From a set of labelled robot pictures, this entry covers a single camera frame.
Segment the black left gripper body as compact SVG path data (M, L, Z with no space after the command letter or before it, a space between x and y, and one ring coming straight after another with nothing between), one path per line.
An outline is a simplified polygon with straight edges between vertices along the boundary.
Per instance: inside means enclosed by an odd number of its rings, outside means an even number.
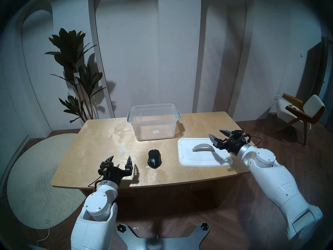
M111 181L114 182L116 185L120 185L121 180L123 177L131 176L133 171L126 171L122 170L118 167L111 167L98 170L98 174L102 176L102 181Z

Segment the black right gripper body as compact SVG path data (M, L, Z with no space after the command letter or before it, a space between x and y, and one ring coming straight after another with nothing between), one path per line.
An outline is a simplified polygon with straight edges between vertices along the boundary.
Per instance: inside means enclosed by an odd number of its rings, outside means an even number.
M250 134L244 131L233 131L233 136L224 139L222 142L220 150L226 149L227 152L232 152L237 156L244 145L250 144Z

